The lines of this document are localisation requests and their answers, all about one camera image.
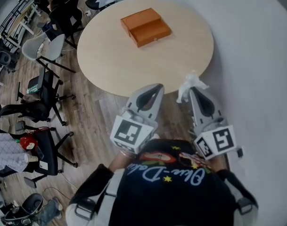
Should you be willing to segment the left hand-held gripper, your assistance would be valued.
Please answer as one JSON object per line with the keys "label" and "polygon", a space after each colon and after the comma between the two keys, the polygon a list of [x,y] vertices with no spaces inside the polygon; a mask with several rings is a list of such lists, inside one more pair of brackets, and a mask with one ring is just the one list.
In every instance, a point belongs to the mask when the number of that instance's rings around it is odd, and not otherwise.
{"label": "left hand-held gripper", "polygon": [[110,140],[115,146],[138,154],[153,138],[158,127],[156,118],[164,96],[160,83],[150,84],[134,91],[127,107],[116,116]]}

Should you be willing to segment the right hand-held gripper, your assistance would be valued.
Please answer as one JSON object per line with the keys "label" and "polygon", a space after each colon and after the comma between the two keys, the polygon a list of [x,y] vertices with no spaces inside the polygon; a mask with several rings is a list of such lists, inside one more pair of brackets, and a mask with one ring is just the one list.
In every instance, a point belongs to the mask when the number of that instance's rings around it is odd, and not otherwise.
{"label": "right hand-held gripper", "polygon": [[[191,88],[189,97],[196,127],[194,140],[202,156],[209,160],[236,149],[234,128],[222,117],[218,100],[208,89]],[[214,119],[206,125],[205,119]]]}

